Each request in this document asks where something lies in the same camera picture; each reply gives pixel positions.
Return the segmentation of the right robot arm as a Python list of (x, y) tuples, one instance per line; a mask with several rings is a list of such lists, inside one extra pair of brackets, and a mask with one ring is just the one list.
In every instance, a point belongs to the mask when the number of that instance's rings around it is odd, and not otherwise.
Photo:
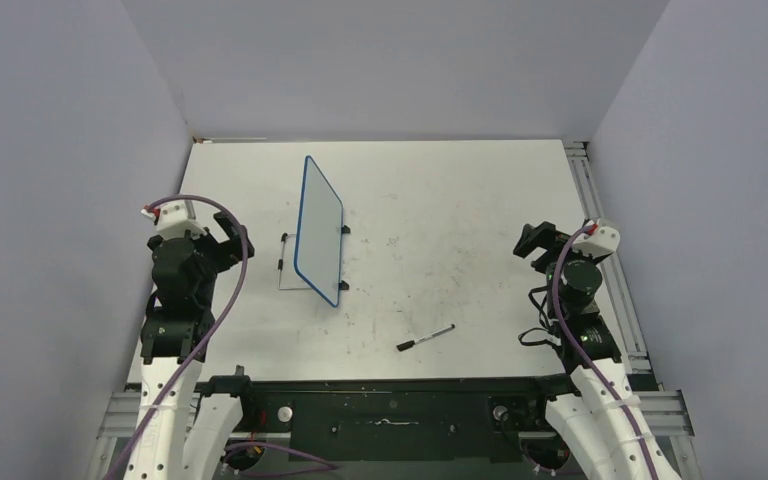
[(530, 290), (545, 345), (561, 361), (572, 385), (564, 393), (544, 389), (525, 402), (529, 421), (552, 428), (588, 479), (677, 479), (626, 374), (617, 341), (595, 299), (603, 284), (602, 261), (621, 234), (610, 222), (588, 219), (567, 234), (550, 222), (526, 224), (513, 253), (545, 278)]

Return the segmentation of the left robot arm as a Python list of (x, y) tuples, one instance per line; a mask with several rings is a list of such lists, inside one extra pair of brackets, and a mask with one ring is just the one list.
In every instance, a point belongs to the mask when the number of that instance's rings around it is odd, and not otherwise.
[(191, 402), (219, 319), (212, 313), (219, 273), (254, 253), (245, 228), (219, 212), (227, 234), (217, 241), (190, 214), (156, 212), (157, 235), (148, 246), (155, 290), (140, 331), (140, 404), (134, 433), (122, 452), (126, 479), (210, 479), (233, 430), (250, 428), (258, 403), (244, 394), (246, 376), (214, 380), (197, 414)]

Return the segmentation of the blue framed whiteboard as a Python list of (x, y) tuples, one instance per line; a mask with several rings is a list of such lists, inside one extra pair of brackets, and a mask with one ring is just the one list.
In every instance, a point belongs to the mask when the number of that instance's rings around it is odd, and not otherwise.
[(344, 226), (342, 200), (314, 158), (306, 156), (293, 267), (332, 308), (340, 303)]

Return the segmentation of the white marker pen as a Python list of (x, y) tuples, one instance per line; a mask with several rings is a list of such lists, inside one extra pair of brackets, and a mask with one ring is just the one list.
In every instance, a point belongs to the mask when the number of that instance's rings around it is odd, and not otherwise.
[(434, 338), (437, 338), (437, 337), (439, 337), (441, 335), (444, 335), (444, 334), (446, 334), (446, 333), (448, 333), (450, 331), (453, 331), (455, 328), (456, 328), (455, 324), (449, 324), (448, 326), (446, 326), (444, 328), (441, 328), (439, 330), (436, 330), (434, 332), (431, 332), (431, 333), (429, 333), (427, 335), (424, 335), (424, 336), (421, 336), (421, 337), (418, 337), (418, 338), (415, 338), (415, 339), (412, 339), (412, 340), (408, 340), (408, 341), (402, 342), (402, 343), (400, 343), (400, 344), (398, 344), (396, 346), (396, 349), (399, 352), (403, 352), (403, 351), (409, 350), (409, 349), (415, 347), (418, 344), (427, 342), (427, 341), (432, 340)]

